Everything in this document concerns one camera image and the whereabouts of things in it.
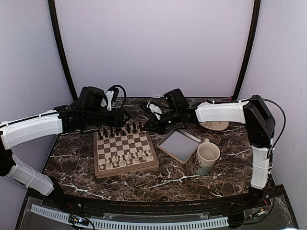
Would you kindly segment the white chess piece tall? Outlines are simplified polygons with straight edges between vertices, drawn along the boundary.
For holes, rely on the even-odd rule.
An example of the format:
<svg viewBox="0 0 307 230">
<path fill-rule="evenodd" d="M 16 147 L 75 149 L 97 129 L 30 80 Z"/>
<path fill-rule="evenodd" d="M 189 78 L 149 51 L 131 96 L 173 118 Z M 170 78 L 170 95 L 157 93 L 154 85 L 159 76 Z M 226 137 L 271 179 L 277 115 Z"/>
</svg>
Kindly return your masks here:
<svg viewBox="0 0 307 230">
<path fill-rule="evenodd" d="M 126 160 L 127 165 L 131 164 L 131 154 L 129 152 L 127 152 L 127 154 L 125 154 L 125 160 Z"/>
</svg>

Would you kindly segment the white bishop chess piece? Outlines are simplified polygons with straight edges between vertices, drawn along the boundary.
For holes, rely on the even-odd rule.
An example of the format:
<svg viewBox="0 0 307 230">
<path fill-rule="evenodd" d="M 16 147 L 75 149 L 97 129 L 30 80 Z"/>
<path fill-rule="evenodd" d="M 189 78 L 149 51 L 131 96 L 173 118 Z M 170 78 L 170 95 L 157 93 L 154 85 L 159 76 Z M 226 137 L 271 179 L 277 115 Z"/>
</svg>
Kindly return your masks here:
<svg viewBox="0 0 307 230">
<path fill-rule="evenodd" d="M 124 160 L 124 157 L 121 155 L 120 158 L 119 158 L 119 163 L 120 163 L 120 166 L 121 167 L 124 167 L 125 166 L 125 160 Z"/>
</svg>

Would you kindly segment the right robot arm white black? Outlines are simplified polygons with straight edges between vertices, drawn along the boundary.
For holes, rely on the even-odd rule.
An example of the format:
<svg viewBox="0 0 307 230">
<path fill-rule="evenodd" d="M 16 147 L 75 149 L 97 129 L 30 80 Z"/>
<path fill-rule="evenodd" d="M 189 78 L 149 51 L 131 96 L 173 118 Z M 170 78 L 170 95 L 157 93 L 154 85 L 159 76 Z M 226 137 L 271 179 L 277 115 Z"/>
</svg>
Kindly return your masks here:
<svg viewBox="0 0 307 230">
<path fill-rule="evenodd" d="M 177 123 L 199 124 L 206 122 L 240 123 L 246 130 L 253 152 L 252 177 L 250 185 L 255 188 L 245 196 L 245 204 L 255 208 L 263 201 L 263 189 L 268 181 L 273 149 L 275 119 L 267 105 L 258 95 L 237 102 L 205 101 L 189 104 L 187 99 L 178 103 L 170 100 L 168 111 L 152 102 L 141 102 L 140 108 L 147 113 L 143 125 L 146 131 L 164 134 L 168 126 Z"/>
</svg>

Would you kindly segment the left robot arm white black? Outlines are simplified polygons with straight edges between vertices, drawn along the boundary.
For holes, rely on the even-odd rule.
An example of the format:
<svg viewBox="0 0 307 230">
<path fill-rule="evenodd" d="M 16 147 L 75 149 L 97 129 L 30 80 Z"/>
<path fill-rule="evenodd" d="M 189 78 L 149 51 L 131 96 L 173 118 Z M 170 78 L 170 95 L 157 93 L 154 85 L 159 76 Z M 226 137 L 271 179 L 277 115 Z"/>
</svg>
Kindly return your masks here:
<svg viewBox="0 0 307 230">
<path fill-rule="evenodd" d="M 57 180 L 42 173 L 47 151 L 60 134 L 83 131 L 88 126 L 116 125 L 123 122 L 123 107 L 73 107 L 63 105 L 38 115 L 0 125 L 0 175 L 31 188 L 44 196 L 57 209 L 68 199 Z"/>
</svg>

